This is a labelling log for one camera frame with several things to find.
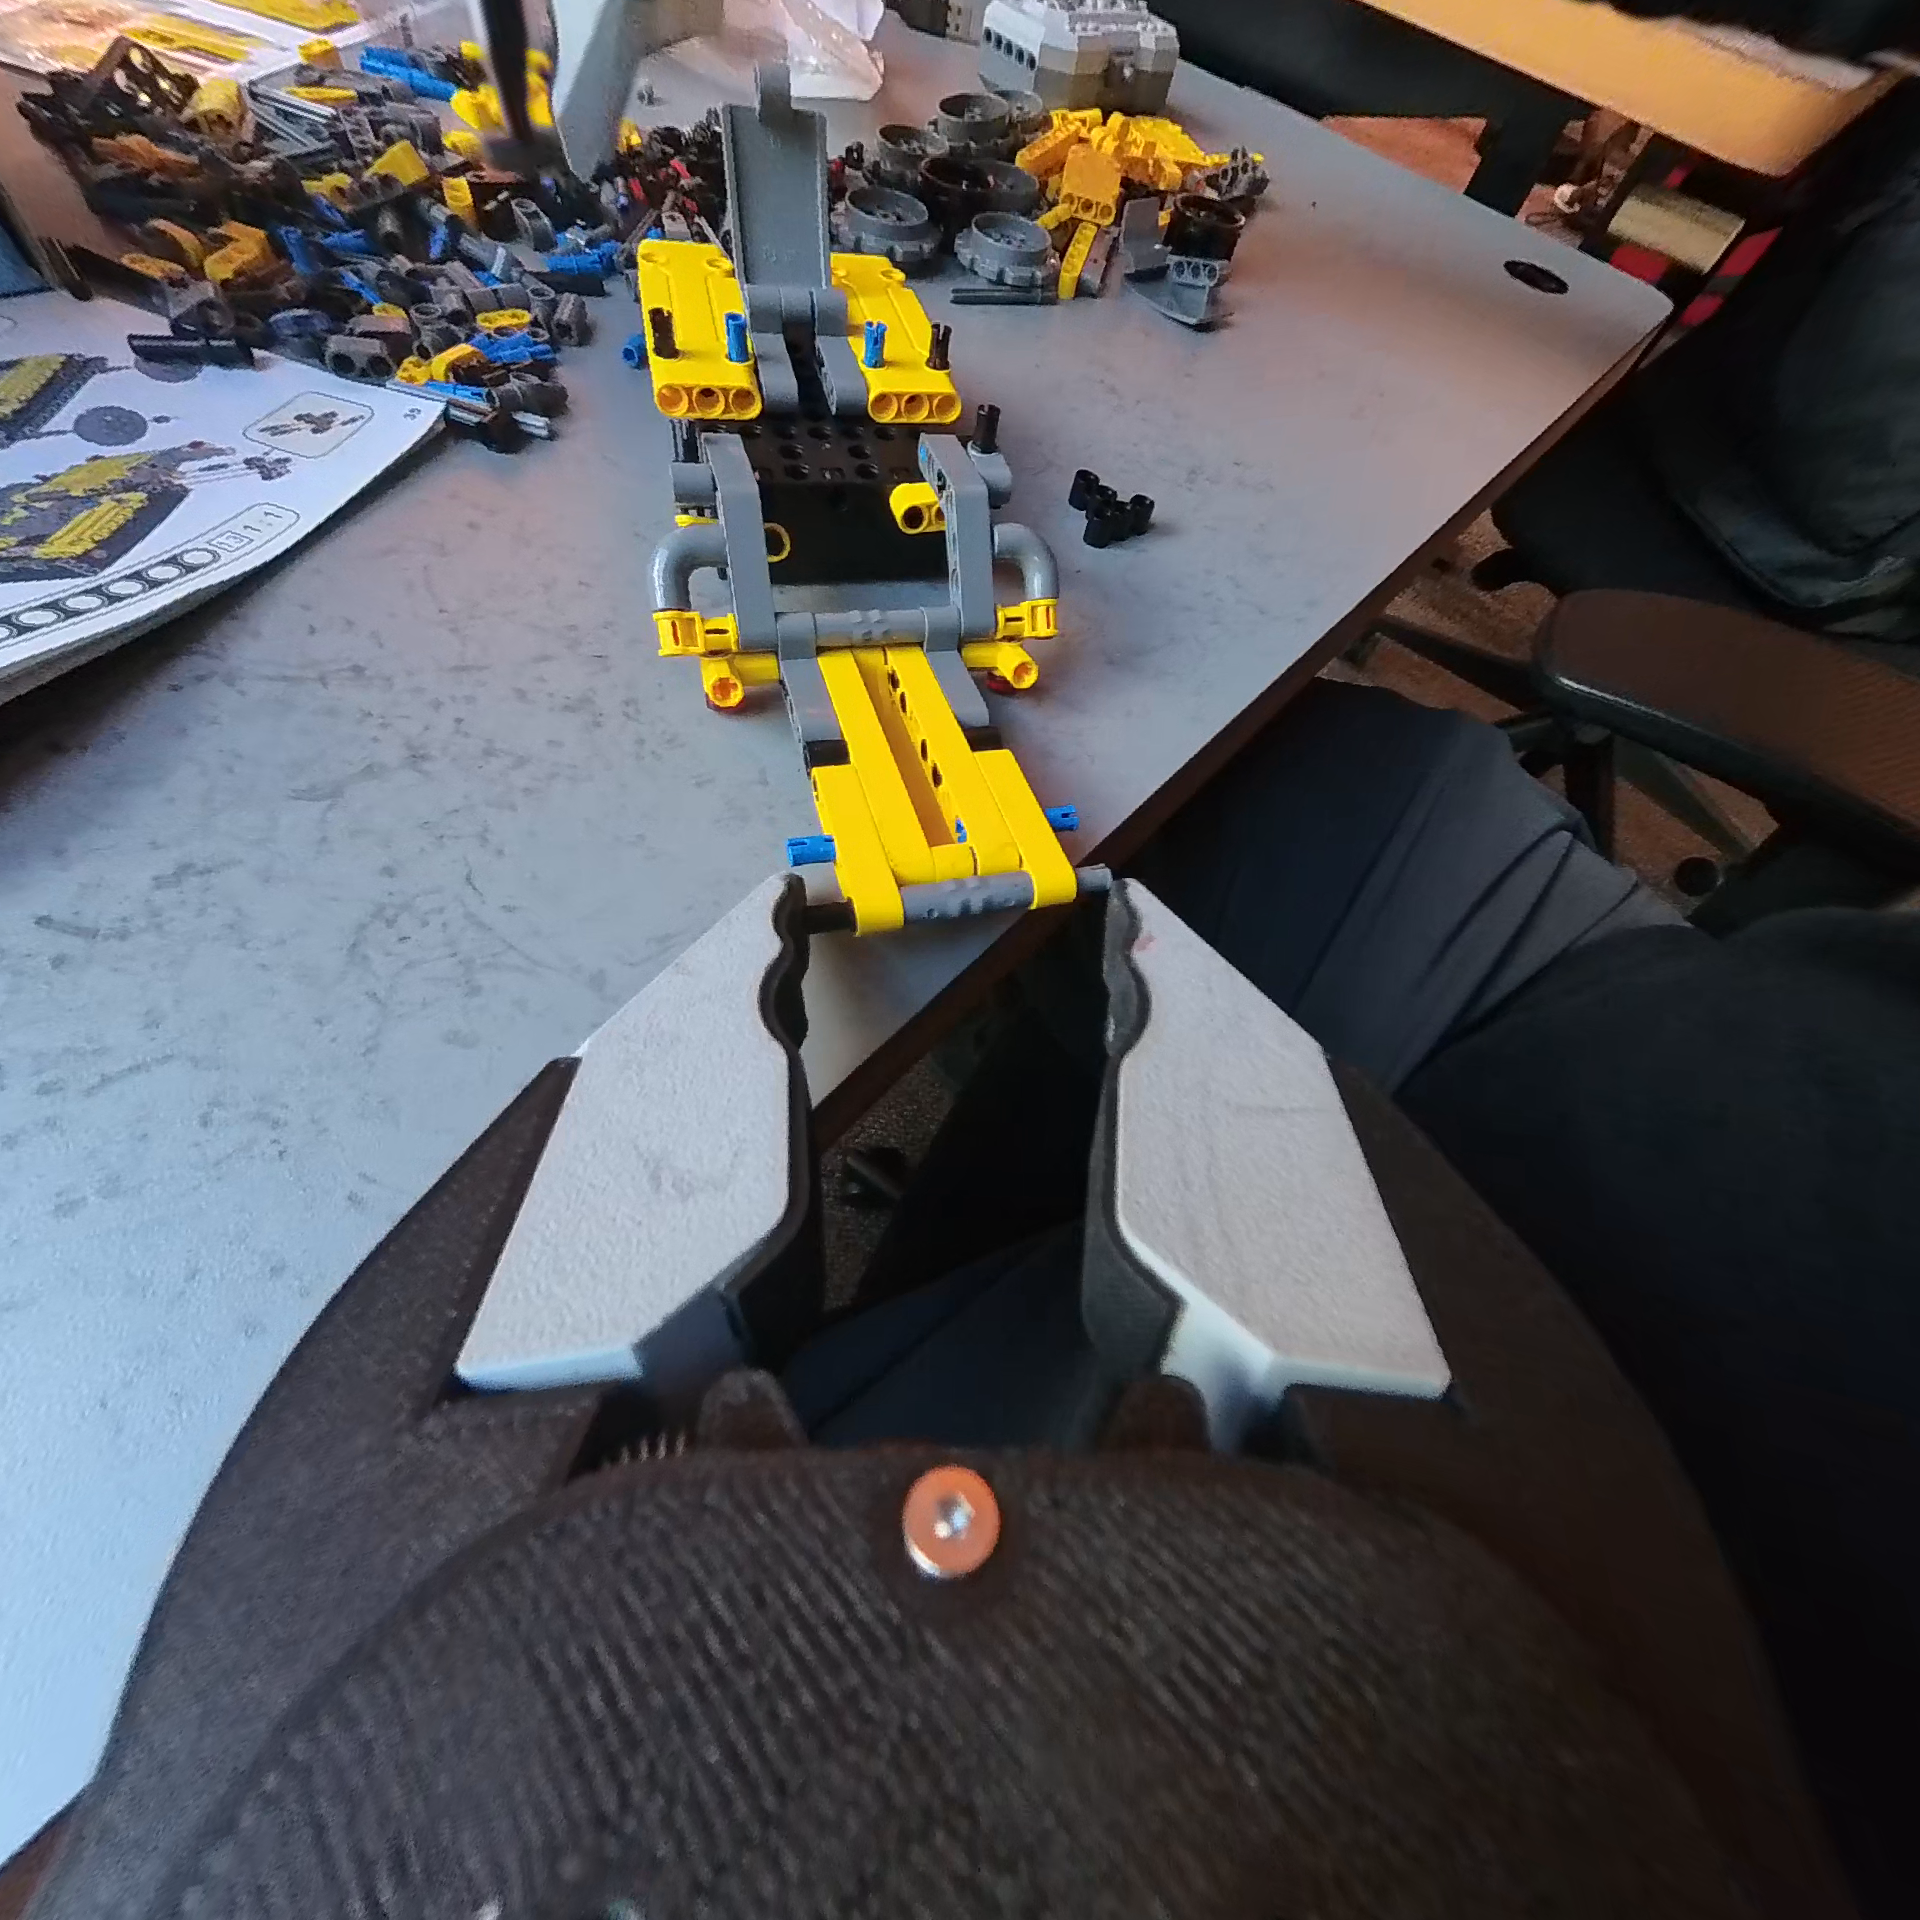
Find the white instruction booklet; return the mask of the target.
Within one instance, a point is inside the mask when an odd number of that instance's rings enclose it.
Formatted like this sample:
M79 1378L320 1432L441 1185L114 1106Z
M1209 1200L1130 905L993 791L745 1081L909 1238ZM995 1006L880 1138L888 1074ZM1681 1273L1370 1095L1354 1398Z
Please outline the white instruction booklet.
M441 401L301 360L148 367L113 301L4 301L2 700L275 562L425 444Z

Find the clear plastic bag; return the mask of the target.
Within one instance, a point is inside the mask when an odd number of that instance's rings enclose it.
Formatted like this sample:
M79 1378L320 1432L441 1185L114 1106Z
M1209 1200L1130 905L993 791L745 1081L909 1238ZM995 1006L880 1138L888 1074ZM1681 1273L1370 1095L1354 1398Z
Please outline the clear plastic bag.
M727 25L773 47L797 104L863 106L882 84L882 3L725 3Z

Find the pile of small brick parts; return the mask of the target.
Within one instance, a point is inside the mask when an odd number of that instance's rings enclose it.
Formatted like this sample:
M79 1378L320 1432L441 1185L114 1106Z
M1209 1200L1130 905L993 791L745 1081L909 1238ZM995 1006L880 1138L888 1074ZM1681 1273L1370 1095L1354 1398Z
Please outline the pile of small brick parts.
M301 361L436 411L513 452L568 411L562 354L636 263L626 200L558 154L554 61L515 6L505 40L310 41L277 84L197 78L114 36L15 96L118 247L44 240L72 295L154 324L141 372Z

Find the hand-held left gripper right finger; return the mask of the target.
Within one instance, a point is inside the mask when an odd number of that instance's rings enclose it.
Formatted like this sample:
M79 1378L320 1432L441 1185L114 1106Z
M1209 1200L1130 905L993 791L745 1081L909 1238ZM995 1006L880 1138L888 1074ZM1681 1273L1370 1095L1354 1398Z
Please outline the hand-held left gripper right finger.
M1195 1388L1217 1451L1290 1388L1437 1403L1450 1361L1332 1067L1170 905L1107 895L1082 1323Z

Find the yellow toy brick vehicle model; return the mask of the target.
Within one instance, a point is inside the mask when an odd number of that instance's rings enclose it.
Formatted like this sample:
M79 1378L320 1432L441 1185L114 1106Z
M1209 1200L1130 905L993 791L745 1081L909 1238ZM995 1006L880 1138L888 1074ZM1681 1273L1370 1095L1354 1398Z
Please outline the yellow toy brick vehicle model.
M779 688L854 933L1064 905L1076 810L1043 806L986 684L1058 633L1058 565L1004 519L998 411L962 427L949 328L904 272L829 249L827 125L762 66L719 113L732 247L636 249L636 350L673 433L654 633L710 709Z

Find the grey desk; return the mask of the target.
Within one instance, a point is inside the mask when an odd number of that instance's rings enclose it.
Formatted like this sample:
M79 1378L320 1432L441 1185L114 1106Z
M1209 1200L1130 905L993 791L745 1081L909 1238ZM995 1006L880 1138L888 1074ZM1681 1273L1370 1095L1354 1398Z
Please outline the grey desk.
M1272 191L1230 319L954 310L1058 639L995 702L1118 854L1631 363L1668 302L1184 69ZM1500 272L1568 282L1540 295ZM315 1314L549 1060L784 866L779 705L646 594L669 430L597 302L552 444L438 443L190 617L4 711L4 1854L98 1765L182 1526ZM1076 469L1146 494L1082 544Z

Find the person's grey trouser legs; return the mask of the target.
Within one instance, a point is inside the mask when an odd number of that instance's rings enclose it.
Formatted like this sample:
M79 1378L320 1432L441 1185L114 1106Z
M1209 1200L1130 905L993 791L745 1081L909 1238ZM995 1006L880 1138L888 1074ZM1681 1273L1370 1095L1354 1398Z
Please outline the person's grey trouser legs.
M1130 876L1392 1090L1564 955L1681 926L1503 732L1315 682Z

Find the grey battery box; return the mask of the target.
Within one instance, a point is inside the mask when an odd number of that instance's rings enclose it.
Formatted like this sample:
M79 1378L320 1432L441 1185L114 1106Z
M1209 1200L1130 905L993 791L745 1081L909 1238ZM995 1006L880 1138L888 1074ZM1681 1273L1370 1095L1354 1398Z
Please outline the grey battery box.
M1164 114L1181 57L1176 27L1140 3L990 3L978 78L1049 111Z

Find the yellow sticker sheet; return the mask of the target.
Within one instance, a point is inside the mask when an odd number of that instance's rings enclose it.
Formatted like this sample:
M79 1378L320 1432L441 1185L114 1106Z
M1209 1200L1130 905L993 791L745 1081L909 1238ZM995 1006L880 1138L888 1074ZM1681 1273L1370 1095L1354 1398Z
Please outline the yellow sticker sheet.
M349 50L371 30L349 3L2 3L2 64L37 78L86 71L131 40L202 78L265 78L318 40Z

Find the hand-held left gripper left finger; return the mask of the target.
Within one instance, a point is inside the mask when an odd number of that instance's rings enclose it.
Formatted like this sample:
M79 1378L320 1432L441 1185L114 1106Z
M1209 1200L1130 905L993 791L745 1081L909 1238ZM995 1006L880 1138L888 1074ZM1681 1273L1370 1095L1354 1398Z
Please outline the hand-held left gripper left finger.
M806 884L766 879L573 1056L455 1357L473 1392L706 1392L771 1351L813 1204Z

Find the beige table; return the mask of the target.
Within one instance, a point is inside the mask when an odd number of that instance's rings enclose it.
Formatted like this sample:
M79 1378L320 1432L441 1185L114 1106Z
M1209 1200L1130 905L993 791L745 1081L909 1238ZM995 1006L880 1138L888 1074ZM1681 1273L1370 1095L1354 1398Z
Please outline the beige table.
M1376 13L1474 52L1684 149L1785 178L1914 77L1907 53L1867 66L1791 52L1679 13L1585 3L1376 3Z

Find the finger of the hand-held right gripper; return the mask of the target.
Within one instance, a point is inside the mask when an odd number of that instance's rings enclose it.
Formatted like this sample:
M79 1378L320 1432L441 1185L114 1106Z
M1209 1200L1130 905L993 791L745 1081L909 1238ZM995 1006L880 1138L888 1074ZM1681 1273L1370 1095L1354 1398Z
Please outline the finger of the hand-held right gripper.
M481 3L481 40L502 121L501 132L482 132L487 166L596 173L614 151L640 64L723 27L723 3ZM536 47L554 53L546 121L540 121L526 78Z

